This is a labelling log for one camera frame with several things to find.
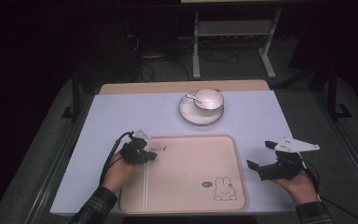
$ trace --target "hand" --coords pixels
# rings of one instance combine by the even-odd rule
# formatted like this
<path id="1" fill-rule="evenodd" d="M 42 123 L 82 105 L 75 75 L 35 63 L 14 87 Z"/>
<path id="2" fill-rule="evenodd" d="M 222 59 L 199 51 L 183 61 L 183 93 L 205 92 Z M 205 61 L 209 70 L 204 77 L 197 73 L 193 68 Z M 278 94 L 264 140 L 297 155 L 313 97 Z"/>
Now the hand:
<path id="1" fill-rule="evenodd" d="M 114 164 L 107 170 L 103 180 L 103 187 L 116 193 L 132 177 L 133 173 L 139 170 L 143 164 L 128 164 L 122 158 L 120 153 L 113 155 L 109 164 Z"/>
<path id="2" fill-rule="evenodd" d="M 318 193 L 305 171 L 290 180 L 274 179 L 272 182 L 284 188 L 296 204 L 319 202 Z"/>

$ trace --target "spoon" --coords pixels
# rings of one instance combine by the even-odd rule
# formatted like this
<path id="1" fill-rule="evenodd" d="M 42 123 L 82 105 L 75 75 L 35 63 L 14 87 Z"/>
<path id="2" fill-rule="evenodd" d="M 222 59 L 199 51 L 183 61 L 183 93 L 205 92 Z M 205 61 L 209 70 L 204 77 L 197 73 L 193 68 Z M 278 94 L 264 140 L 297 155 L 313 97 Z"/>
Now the spoon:
<path id="1" fill-rule="evenodd" d="M 198 99 L 197 99 L 194 95 L 192 95 L 192 94 L 188 94 L 187 97 L 190 98 L 190 99 L 193 99 L 193 100 L 195 100 L 195 101 L 198 101 L 198 102 L 200 102 L 200 104 L 202 104 L 202 102 L 201 102 L 200 100 L 198 100 Z"/>

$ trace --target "dark background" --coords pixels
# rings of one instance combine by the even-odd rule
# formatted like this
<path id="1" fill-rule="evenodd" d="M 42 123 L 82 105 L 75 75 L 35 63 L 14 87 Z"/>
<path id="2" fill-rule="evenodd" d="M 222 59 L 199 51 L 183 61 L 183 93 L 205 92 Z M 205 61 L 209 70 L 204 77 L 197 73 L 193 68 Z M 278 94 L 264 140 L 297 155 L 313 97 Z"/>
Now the dark background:
<path id="1" fill-rule="evenodd" d="M 82 4 L 91 7 L 87 1 Z M 167 46 L 171 48 L 177 36 L 192 32 L 189 11 L 140 11 L 123 27 L 124 13 L 84 16 L 67 13 L 62 6 L 78 4 L 64 0 L 0 0 L 0 199 L 55 96 L 75 71 L 88 92 L 106 82 L 131 82 L 137 70 L 128 53 L 125 28 L 130 27 L 144 42 L 159 43 L 171 52 L 175 49 Z M 306 69 L 326 58 L 334 59 L 338 74 L 358 95 L 358 1 L 356 5 L 322 10 L 314 10 L 313 6 L 286 8 L 276 38 L 290 35 L 302 37 L 293 67 Z M 123 44 L 111 45 L 110 40 Z M 112 60 L 108 57 L 111 52 L 125 56 Z"/>

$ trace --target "table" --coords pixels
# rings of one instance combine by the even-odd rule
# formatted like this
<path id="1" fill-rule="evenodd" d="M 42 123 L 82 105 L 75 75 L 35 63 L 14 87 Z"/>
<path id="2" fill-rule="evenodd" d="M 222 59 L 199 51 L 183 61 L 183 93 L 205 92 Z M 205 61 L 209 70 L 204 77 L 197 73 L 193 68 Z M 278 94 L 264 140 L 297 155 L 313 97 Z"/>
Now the table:
<path id="1" fill-rule="evenodd" d="M 180 116 L 177 104 L 187 92 L 203 88 L 222 92 L 225 113 L 211 125 L 196 126 Z M 275 94 L 263 80 L 108 84 L 94 98 L 50 212 L 76 213 L 97 188 L 104 160 L 116 139 L 139 128 L 151 136 L 226 133 L 236 140 L 242 163 L 251 160 L 259 164 L 276 159 L 264 141 L 291 136 Z M 261 181 L 246 165 L 242 171 L 249 205 L 237 214 L 294 210 L 283 189 Z M 117 204 L 111 212 L 124 215 Z"/>

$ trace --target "motion capture device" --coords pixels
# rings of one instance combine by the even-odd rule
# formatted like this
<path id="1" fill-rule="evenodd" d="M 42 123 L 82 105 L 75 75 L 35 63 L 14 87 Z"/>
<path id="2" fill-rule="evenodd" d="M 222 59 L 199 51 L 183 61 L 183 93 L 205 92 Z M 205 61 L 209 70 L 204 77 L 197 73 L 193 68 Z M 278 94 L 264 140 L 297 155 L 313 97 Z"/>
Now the motion capture device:
<path id="1" fill-rule="evenodd" d="M 129 136 L 130 142 L 125 143 L 122 149 L 119 151 L 121 158 L 128 164 L 143 164 L 148 161 L 153 161 L 157 157 L 157 153 L 148 152 L 145 150 L 147 146 L 147 142 L 145 139 L 148 139 L 147 135 L 145 135 L 142 131 L 135 132 L 127 132 L 123 133 L 118 140 L 116 140 L 115 144 L 112 147 L 112 150 L 109 153 L 109 156 L 106 159 L 106 162 L 103 166 L 103 171 L 100 177 L 100 186 L 103 183 L 104 177 L 106 175 L 107 170 L 109 170 L 110 166 L 115 163 L 113 161 L 112 164 L 109 164 L 113 155 L 115 155 L 118 145 L 120 144 L 123 137 L 126 135 Z"/>
<path id="2" fill-rule="evenodd" d="M 277 162 L 271 165 L 260 166 L 253 161 L 247 161 L 251 170 L 258 172 L 261 180 L 292 179 L 305 169 L 299 152 L 319 150 L 318 145 L 298 141 L 290 137 L 284 137 L 279 143 L 266 141 L 269 149 L 275 150 Z"/>

